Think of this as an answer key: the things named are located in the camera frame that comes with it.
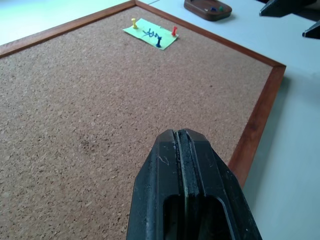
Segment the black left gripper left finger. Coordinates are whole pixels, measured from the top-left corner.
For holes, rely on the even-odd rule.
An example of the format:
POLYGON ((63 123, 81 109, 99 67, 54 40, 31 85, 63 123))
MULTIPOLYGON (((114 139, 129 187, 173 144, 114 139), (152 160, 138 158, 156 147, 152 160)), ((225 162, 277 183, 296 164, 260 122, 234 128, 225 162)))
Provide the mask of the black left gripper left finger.
POLYGON ((133 186, 126 238, 185 240, 187 221, 180 161, 180 134, 157 136, 133 186))

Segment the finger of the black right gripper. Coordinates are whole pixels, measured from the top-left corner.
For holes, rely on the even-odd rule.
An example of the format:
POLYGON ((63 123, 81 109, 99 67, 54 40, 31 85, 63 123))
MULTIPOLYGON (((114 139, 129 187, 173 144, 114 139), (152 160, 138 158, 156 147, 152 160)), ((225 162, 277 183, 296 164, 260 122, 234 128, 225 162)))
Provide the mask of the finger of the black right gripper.
POLYGON ((259 11, 261 17, 284 17, 289 14, 299 14, 316 0, 263 0, 265 3, 259 11))
POLYGON ((320 20, 302 33, 304 38, 320 39, 320 20))

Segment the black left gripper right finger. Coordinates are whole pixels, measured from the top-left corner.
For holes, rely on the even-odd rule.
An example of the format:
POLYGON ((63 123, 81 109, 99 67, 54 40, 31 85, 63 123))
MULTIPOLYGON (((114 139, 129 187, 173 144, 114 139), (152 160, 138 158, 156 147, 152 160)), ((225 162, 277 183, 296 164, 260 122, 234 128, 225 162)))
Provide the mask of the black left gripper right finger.
POLYGON ((260 240, 239 182, 200 133, 177 133, 185 240, 260 240))

